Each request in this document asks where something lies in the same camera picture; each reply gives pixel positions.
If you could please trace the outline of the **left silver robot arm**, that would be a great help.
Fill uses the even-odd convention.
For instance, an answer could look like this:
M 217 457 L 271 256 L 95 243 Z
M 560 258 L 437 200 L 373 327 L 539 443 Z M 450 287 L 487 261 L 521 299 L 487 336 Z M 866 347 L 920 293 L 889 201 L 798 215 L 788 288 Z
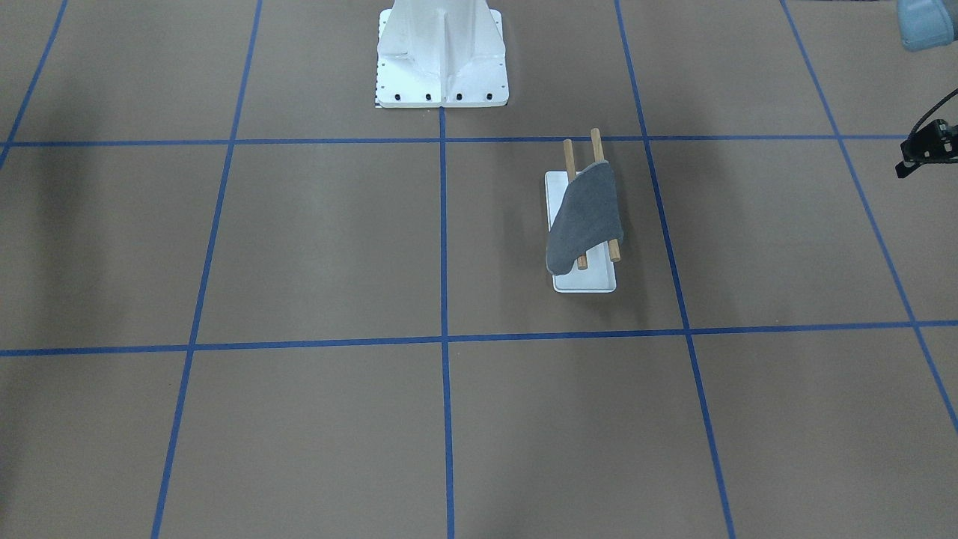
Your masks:
M 896 14 L 901 44 L 908 52 L 957 40 L 957 1 L 897 1 Z

